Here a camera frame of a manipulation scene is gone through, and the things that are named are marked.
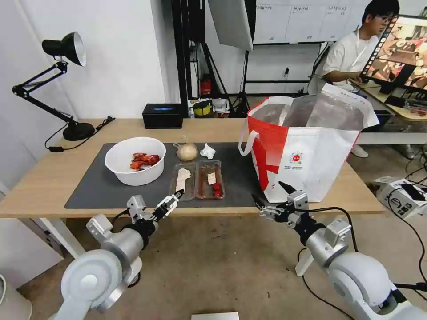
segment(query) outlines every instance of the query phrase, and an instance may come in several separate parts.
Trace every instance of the desk lamp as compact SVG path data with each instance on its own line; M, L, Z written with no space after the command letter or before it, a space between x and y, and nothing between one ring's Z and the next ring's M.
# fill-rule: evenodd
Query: desk lamp
M65 121L67 123L67 127L62 134L66 140L78 141L90 138L95 133L95 128L91 124L79 123L74 120L72 115L49 107L43 102L30 96L33 91L37 90L41 86L44 86L52 80L67 73L68 62L64 61L63 57L68 58L71 62L79 66L84 67L86 65L86 53L80 35L77 32L72 32L67 34L61 41L44 40L41 46L45 53L53 56L53 58L58 62L24 83L14 86L12 89L13 93ZM58 69L60 72L47 80L34 82L34 80L55 69Z

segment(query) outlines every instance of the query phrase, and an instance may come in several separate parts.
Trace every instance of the black lamp shade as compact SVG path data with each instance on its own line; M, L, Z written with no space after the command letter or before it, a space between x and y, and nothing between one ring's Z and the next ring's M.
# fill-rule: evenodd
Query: black lamp shade
M64 56L82 67L86 65L85 47L77 32L67 34L61 41L43 40L41 46L50 56Z

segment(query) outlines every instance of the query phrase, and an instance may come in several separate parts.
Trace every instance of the crumpled tissue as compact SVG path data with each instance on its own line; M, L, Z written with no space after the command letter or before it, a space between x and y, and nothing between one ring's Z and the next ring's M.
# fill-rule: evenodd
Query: crumpled tissue
M205 148L203 150L200 150L200 155L208 158L209 160L212 160L215 154L215 150L208 146L208 144L205 144Z

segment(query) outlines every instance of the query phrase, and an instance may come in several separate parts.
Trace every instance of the white bowl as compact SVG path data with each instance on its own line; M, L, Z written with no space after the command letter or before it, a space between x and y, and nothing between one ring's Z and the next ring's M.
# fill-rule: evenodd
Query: white bowl
M159 155L160 161L154 166L135 171L130 168L133 154L143 152L147 155ZM114 145L105 155L105 166L124 184L139 186L153 182L163 172L166 147L157 139L137 137L127 139Z

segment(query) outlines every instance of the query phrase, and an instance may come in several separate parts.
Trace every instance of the black tissue box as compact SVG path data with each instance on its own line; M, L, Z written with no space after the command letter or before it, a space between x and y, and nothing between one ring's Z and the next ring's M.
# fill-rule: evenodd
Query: black tissue box
M146 129L181 129L181 104L147 104L142 112Z

